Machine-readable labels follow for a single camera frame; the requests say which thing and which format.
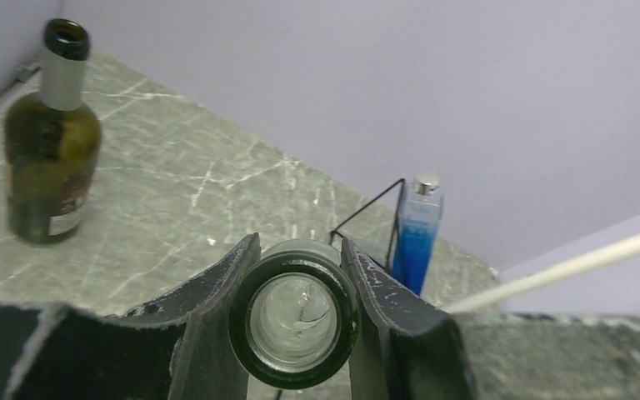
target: bottle opening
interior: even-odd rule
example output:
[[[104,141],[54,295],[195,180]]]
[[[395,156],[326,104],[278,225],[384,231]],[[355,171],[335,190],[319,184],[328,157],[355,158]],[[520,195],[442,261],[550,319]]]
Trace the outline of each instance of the bottle opening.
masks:
[[[297,373],[317,366],[333,350],[338,312],[323,283],[290,272],[259,289],[248,329],[257,357],[271,368]]]
[[[52,27],[54,37],[63,43],[74,44],[87,39],[84,29],[74,22],[58,21]]]
[[[50,20],[43,32],[45,47],[68,60],[83,61],[89,57],[89,35],[78,23],[56,18]]]

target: white stick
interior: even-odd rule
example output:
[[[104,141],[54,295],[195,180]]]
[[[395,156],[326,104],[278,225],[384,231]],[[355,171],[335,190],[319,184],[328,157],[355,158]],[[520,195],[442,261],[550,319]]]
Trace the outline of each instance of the white stick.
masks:
[[[640,254],[640,234],[599,248],[593,252],[585,253],[582,256],[571,258],[565,262],[560,262],[545,271],[529,277],[522,277],[494,289],[488,289],[474,296],[464,298],[449,304],[443,310],[448,313],[472,311],[488,304],[498,303],[518,294],[542,288],[563,279],[637,256],[638,254]]]

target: silver bottle cap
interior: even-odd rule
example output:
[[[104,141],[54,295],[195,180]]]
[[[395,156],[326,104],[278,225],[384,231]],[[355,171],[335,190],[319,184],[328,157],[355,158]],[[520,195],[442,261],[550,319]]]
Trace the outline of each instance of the silver bottle cap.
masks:
[[[413,191],[422,196],[430,196],[440,186],[438,175],[419,175],[413,179]]]

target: marble surface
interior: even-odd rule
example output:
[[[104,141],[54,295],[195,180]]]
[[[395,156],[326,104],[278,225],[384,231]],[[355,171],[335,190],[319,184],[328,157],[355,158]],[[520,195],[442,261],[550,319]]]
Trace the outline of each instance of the marble surface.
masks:
[[[122,313],[198,274],[247,233],[259,232],[263,248],[327,240],[367,201],[113,58],[92,56],[85,88],[104,143],[85,222],[56,246],[30,247],[6,227],[0,117],[0,301]],[[391,217],[372,206],[344,232],[378,251]],[[440,241],[424,297],[440,305],[493,284],[484,262]],[[350,398],[348,382],[345,368],[283,398]],[[251,382],[249,398],[273,391]]]

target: wine bottle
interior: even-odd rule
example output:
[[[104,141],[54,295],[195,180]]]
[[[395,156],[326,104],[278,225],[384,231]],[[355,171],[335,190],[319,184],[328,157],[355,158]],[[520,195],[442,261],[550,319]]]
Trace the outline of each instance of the wine bottle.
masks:
[[[358,307],[337,250],[315,240],[288,240],[269,248],[239,283],[229,311],[230,343],[261,382],[309,388],[349,358],[359,332]]]
[[[4,121],[5,192],[11,230],[29,243],[70,238],[97,164],[102,129],[83,102],[90,41],[66,19],[43,30],[40,91],[19,98]]]

